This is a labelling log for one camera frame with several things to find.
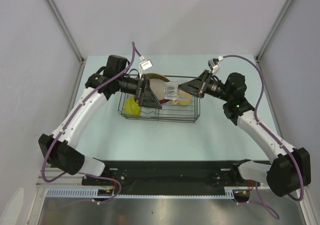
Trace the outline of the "beige mug yellow handle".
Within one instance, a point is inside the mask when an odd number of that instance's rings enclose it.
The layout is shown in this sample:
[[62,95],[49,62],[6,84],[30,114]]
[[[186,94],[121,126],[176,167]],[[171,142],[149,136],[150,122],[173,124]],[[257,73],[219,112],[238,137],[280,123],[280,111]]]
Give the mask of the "beige mug yellow handle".
[[173,100],[172,101],[173,105],[188,106],[191,103],[193,98],[192,95],[182,90],[179,91],[178,95],[179,95],[179,99]]

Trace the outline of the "red rimmed round plate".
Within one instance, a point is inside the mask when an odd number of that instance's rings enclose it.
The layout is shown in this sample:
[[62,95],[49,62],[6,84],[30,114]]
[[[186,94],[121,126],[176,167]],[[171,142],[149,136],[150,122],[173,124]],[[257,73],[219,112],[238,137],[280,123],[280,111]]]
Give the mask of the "red rimmed round plate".
[[156,98],[161,104],[169,102],[168,99],[165,99],[165,81],[159,78],[151,78],[150,88],[155,94]]

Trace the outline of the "yellow green bowl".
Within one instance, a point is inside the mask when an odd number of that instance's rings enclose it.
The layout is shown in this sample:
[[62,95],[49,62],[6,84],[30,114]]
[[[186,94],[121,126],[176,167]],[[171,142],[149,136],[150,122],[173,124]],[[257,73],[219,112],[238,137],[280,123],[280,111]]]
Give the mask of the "yellow green bowl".
[[125,115],[139,116],[141,114],[141,108],[135,101],[134,97],[129,97],[125,100],[123,105],[123,112]]

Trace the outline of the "clear plastic cup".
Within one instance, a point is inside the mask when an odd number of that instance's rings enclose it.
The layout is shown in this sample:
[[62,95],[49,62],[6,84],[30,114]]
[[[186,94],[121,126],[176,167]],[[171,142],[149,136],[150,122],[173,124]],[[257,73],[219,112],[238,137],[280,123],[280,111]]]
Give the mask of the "clear plastic cup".
[[165,99],[167,100],[179,100],[179,85],[183,84],[185,81],[169,81],[165,82],[164,85],[164,92],[165,92]]

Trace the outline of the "dark wire dish rack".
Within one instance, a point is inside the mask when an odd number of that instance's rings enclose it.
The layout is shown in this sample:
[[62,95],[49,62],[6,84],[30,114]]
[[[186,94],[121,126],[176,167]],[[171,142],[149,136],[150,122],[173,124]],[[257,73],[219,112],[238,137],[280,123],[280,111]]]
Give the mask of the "dark wire dish rack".
[[[167,75],[170,81],[175,79],[175,76]],[[166,121],[166,122],[179,122],[179,123],[195,123],[200,116],[200,99],[192,97],[189,105],[173,105],[169,100],[166,103],[161,103],[162,109],[141,107],[139,116],[127,115],[123,111],[125,100],[129,97],[134,97],[136,93],[136,86],[138,80],[136,78],[125,78],[120,83],[121,96],[118,105],[118,113],[126,118],[132,120],[152,120],[152,121]]]

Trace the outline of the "beige bird pattern plate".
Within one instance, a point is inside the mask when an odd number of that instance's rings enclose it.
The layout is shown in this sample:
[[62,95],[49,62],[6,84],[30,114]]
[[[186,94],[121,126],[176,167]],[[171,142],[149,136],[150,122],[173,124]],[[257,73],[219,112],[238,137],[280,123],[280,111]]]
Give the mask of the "beige bird pattern plate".
[[147,73],[146,75],[149,77],[150,80],[151,80],[151,79],[158,79],[158,80],[162,80],[162,81],[164,81],[164,82],[170,82],[170,80],[169,80],[166,76],[164,76],[164,75],[162,75],[162,74],[158,74],[158,73]]

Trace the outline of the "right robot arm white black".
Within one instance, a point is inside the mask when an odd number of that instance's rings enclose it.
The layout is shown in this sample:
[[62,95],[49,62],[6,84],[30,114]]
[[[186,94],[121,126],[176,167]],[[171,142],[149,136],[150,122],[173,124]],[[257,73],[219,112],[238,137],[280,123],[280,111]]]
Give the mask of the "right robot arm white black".
[[278,197],[289,195],[311,183],[311,159],[305,148],[295,148],[279,135],[274,134],[259,118],[257,110],[245,97],[245,76],[233,72],[225,82],[213,79],[205,70],[197,78],[178,85],[194,97],[210,95],[223,100],[223,112],[235,126],[247,133],[262,149],[270,164],[241,160],[230,173],[231,181],[242,186],[248,180],[266,184]]

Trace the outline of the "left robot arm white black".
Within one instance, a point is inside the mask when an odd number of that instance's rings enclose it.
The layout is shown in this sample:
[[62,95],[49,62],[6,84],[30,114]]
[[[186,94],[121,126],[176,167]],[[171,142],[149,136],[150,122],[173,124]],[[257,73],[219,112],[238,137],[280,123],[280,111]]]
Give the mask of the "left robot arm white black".
[[130,66],[127,58],[110,55],[106,65],[88,78],[82,95],[64,121],[50,135],[40,136],[38,143],[45,164],[69,175],[92,175],[100,185],[110,181],[111,173],[104,162],[77,150],[80,138],[95,113],[117,92],[132,95],[140,107],[162,109],[151,89],[149,77],[146,74],[140,78],[129,77]]

